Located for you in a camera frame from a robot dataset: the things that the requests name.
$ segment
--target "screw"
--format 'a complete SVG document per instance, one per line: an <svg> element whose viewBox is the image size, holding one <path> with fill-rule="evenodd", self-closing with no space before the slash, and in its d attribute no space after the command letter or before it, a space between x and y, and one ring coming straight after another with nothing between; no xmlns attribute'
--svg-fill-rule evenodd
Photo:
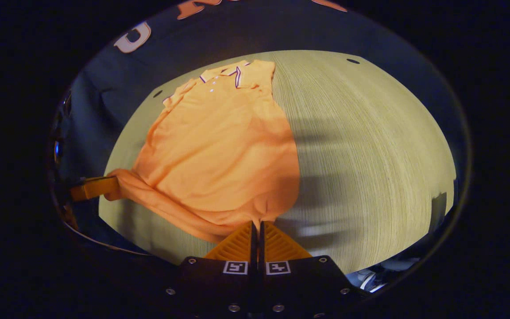
<svg viewBox="0 0 510 319"><path fill-rule="evenodd" d="M283 305L275 305L275 306L273 307L273 311L274 311L274 312L281 312L281 311L283 311L283 310L285 310L285 306L283 306Z"/></svg>
<svg viewBox="0 0 510 319"><path fill-rule="evenodd" d="M232 311L232 312L238 312L241 308L238 305L229 305L229 307L227 307L227 309L229 309L229 311Z"/></svg>

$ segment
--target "orange polo shirt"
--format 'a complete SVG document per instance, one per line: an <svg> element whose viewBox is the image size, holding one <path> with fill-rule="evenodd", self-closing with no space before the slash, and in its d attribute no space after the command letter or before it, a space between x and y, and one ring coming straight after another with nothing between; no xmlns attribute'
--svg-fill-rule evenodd
<svg viewBox="0 0 510 319"><path fill-rule="evenodd" d="M133 169L108 174L119 180L116 195L210 242L289 210L300 171L289 122L273 100L274 70L273 62L240 61L178 87Z"/></svg>

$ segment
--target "black background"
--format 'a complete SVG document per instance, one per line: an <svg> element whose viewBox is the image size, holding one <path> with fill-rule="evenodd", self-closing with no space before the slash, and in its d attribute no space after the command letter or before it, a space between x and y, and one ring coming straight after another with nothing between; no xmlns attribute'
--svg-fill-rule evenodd
<svg viewBox="0 0 510 319"><path fill-rule="evenodd" d="M151 315L82 259L49 214L44 147L54 106L85 62L170 3L0 4L0 317ZM451 237L364 313L510 317L510 2L338 3L393 30L443 72L475 147L470 201Z"/></svg>

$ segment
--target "table surface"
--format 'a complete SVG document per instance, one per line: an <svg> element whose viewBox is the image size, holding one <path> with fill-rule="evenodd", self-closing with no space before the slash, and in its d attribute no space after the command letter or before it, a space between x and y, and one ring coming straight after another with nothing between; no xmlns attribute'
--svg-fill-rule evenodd
<svg viewBox="0 0 510 319"><path fill-rule="evenodd" d="M130 169L176 87L213 67L274 61L273 97L295 136L299 198L275 225L345 273L394 256L429 230L433 198L453 204L452 152L435 119L401 83L358 56L275 51L220 61L154 89L125 125L105 174ZM99 216L122 236L172 263L215 244L176 228L130 200L100 198Z"/></svg>

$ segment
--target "wooden table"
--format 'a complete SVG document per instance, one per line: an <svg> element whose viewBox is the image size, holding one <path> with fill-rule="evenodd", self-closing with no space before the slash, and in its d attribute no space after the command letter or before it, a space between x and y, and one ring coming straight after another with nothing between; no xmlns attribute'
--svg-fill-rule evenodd
<svg viewBox="0 0 510 319"><path fill-rule="evenodd" d="M147 131L179 85L213 67L274 61L273 96L286 112L300 163L300 194L275 225L310 254L330 255L345 273L394 256L427 234L432 199L453 202L452 153L437 122L407 88L358 56L275 51L207 65L154 89L125 125L106 172L130 169ZM215 245L131 202L99 215L128 240L173 263Z"/></svg>

